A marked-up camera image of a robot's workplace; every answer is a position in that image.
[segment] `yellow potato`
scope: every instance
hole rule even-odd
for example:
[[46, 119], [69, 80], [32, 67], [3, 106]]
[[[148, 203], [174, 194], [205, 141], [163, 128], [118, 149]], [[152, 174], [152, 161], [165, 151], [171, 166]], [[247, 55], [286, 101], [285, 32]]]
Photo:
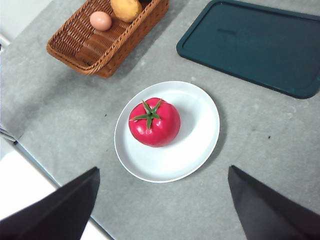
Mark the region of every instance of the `yellow potato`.
[[138, 0], [111, 0], [110, 3], [116, 17], [126, 23], [131, 23], [142, 12]]

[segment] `tomato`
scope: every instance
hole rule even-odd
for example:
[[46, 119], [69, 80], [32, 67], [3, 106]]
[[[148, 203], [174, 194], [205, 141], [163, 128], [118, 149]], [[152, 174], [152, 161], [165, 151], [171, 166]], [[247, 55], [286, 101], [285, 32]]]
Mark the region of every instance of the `tomato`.
[[151, 147], [169, 144], [177, 136], [181, 124], [177, 109], [157, 97], [137, 105], [131, 111], [128, 123], [134, 138]]

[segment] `gray table surface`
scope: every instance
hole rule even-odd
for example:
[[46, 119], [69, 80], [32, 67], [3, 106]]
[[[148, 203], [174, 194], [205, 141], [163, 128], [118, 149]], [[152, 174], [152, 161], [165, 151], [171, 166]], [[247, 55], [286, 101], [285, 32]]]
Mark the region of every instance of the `gray table surface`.
[[[114, 76], [81, 75], [47, 54], [46, 43], [83, 2], [53, 1], [1, 54], [1, 125], [61, 185], [98, 166], [92, 215], [115, 239], [246, 239], [227, 182], [230, 165], [320, 214], [319, 93], [295, 99], [179, 57], [177, 42], [208, 0], [171, 0]], [[248, 2], [320, 12], [319, 0]], [[164, 81], [203, 88], [221, 127], [199, 170], [157, 184], [122, 167], [113, 137], [126, 103]]]

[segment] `egg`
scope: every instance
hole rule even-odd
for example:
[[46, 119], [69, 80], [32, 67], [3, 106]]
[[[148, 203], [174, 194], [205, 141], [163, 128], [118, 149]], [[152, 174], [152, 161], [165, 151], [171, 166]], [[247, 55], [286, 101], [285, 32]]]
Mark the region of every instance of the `egg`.
[[95, 11], [90, 16], [90, 23], [98, 31], [107, 31], [111, 28], [112, 19], [103, 11]]

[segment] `woven basket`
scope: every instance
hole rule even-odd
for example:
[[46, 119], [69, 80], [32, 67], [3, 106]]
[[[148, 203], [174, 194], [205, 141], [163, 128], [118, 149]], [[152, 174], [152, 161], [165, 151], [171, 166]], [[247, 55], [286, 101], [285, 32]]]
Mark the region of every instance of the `woven basket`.
[[[169, 0], [141, 3], [143, 11], [132, 22], [117, 19], [110, 0], [87, 0], [50, 38], [46, 50], [81, 74], [108, 78], [126, 56], [156, 25], [169, 7]], [[103, 11], [111, 15], [108, 31], [95, 30], [90, 15]]]

